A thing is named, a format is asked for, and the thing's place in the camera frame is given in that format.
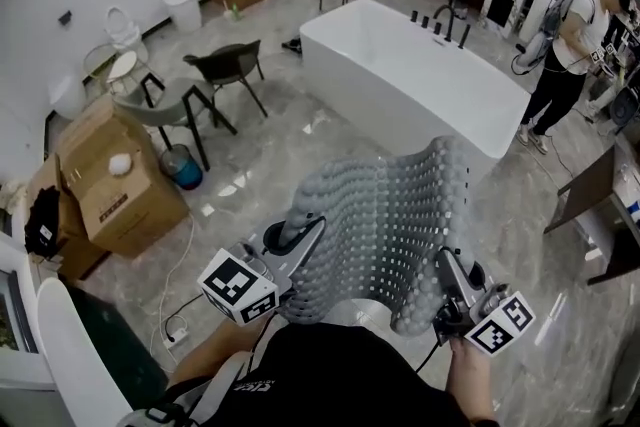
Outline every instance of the blue bucket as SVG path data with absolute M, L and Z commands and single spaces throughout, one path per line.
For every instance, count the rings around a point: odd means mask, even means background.
M 202 183 L 202 169 L 184 144 L 176 144 L 166 150 L 160 157 L 160 168 L 185 191 L 191 191 Z

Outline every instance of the bathtub faucet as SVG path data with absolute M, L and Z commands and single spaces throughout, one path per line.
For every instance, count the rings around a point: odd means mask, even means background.
M 453 13 L 453 8 L 449 4 L 443 4 L 438 9 L 436 9 L 436 12 L 433 14 L 433 19 L 437 20 L 438 15 L 442 13 L 445 9 L 448 9 L 451 12 L 451 14 L 449 15 L 449 27 L 447 28 L 447 36 L 444 38 L 444 40 L 451 41 L 451 32 L 453 31 L 453 19 L 455 18 Z

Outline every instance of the black t-shirt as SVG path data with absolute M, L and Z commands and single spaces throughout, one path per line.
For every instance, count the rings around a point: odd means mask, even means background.
M 364 327 L 290 324 L 276 332 L 260 366 L 231 387 L 203 427 L 345 420 L 470 425 L 453 396 L 426 384 L 391 345 Z

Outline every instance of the black pants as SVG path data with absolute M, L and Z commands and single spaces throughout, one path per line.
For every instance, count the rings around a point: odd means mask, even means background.
M 564 118 L 571 107 L 580 98 L 585 75 L 569 73 L 556 58 L 553 47 L 549 49 L 544 61 L 544 71 L 540 75 L 536 90 L 531 95 L 527 110 L 524 112 L 522 124 L 527 125 L 549 103 L 538 123 L 533 127 L 533 133 L 544 135 L 547 129 Z
M 622 41 L 622 36 L 624 36 L 624 31 L 626 30 L 627 29 L 625 29 L 624 24 L 620 19 L 617 16 L 612 16 L 611 21 L 609 22 L 609 28 L 607 29 L 607 34 L 602 40 L 602 45 L 606 47 L 611 43 L 611 38 L 613 38 L 613 46 L 618 50 L 620 42 Z

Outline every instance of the person's arm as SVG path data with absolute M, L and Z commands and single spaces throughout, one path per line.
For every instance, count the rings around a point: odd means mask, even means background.
M 585 24 L 586 22 L 582 16 L 570 11 L 564 19 L 564 22 L 560 25 L 560 31 L 558 32 L 562 39 L 566 41 L 567 46 L 575 50 L 581 58 L 591 54 L 587 47 L 578 40 L 578 34 L 584 28 Z
M 467 340 L 452 338 L 450 343 L 452 357 L 446 390 L 470 422 L 493 421 L 489 357 Z
M 176 367 L 168 387 L 194 377 L 213 377 L 236 352 L 251 351 L 260 336 L 266 318 L 239 327 L 225 319 L 209 338 L 193 349 Z

